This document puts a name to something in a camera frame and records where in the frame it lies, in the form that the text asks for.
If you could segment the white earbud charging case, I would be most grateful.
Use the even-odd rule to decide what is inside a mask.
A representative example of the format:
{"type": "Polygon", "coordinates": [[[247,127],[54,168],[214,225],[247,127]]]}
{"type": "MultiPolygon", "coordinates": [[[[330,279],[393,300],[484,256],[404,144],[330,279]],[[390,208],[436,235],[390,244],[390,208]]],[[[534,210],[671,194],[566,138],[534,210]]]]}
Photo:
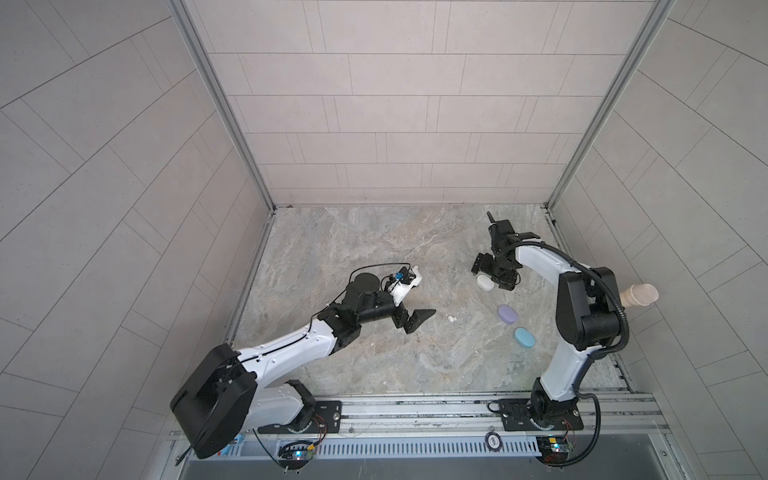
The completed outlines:
{"type": "Polygon", "coordinates": [[[476,283],[478,287],[485,292],[491,292],[496,287],[496,284],[493,282],[493,280],[485,274],[478,274],[476,276],[476,283]]]}

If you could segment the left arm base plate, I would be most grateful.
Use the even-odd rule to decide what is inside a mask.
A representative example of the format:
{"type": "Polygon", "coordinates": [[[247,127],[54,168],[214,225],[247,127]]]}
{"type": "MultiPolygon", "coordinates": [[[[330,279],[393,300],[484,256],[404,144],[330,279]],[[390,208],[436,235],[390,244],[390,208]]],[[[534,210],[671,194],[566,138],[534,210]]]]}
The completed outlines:
{"type": "Polygon", "coordinates": [[[341,401],[317,401],[311,413],[303,408],[297,420],[288,425],[266,425],[257,429],[260,435],[310,435],[336,434],[340,430],[343,403],[341,401]]]}

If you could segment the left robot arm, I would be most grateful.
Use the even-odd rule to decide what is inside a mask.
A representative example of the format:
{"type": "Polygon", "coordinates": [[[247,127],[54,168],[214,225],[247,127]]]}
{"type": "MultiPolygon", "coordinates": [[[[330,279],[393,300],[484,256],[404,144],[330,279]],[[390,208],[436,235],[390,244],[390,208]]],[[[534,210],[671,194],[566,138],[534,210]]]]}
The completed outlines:
{"type": "Polygon", "coordinates": [[[212,348],[185,380],[170,409],[199,459],[216,455],[247,430],[268,425],[299,430],[312,420],[316,401],[292,371],[329,357],[355,341],[364,324],[391,319],[407,334],[434,315],[432,309],[408,311],[405,297],[422,281],[417,267],[404,265],[387,281],[369,272],[357,274],[345,290],[307,326],[255,347],[212,348]]]}

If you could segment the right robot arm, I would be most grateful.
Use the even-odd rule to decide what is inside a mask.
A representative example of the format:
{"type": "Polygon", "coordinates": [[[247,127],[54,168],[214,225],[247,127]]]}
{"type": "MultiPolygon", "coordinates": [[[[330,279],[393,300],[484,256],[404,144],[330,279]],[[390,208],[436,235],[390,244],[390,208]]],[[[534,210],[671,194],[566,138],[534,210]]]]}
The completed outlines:
{"type": "Polygon", "coordinates": [[[490,218],[491,251],[476,257],[471,272],[512,291],[527,267],[556,287],[555,324],[560,334],[549,367],[537,378],[528,410],[538,423],[571,411],[591,365],[628,343],[628,320],[613,272],[588,267],[508,220],[490,218]]]}

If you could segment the purple earbud charging case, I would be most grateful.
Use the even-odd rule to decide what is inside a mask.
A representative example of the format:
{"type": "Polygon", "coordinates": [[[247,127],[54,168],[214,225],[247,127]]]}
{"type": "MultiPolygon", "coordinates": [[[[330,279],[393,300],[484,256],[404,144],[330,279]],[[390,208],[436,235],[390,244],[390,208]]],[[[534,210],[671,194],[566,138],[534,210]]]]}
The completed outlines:
{"type": "Polygon", "coordinates": [[[514,324],[519,319],[517,312],[508,305],[500,305],[497,309],[497,315],[506,324],[514,324]]]}

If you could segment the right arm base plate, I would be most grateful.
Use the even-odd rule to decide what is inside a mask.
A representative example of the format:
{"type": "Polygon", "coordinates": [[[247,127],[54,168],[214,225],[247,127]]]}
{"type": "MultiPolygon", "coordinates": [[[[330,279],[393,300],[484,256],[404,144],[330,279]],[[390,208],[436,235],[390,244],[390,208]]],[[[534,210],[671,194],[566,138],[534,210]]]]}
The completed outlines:
{"type": "Polygon", "coordinates": [[[566,402],[506,398],[492,401],[488,410],[501,418],[506,432],[565,431],[584,429],[577,399],[566,402]]]}

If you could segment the light blue earbud charging case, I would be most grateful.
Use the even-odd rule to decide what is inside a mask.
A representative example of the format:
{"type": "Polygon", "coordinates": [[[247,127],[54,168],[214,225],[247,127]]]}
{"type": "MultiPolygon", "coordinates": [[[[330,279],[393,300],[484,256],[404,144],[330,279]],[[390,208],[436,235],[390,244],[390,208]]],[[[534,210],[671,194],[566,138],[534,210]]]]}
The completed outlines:
{"type": "Polygon", "coordinates": [[[536,344],[535,336],[526,328],[518,327],[514,331],[515,341],[524,348],[532,348],[536,344]]]}

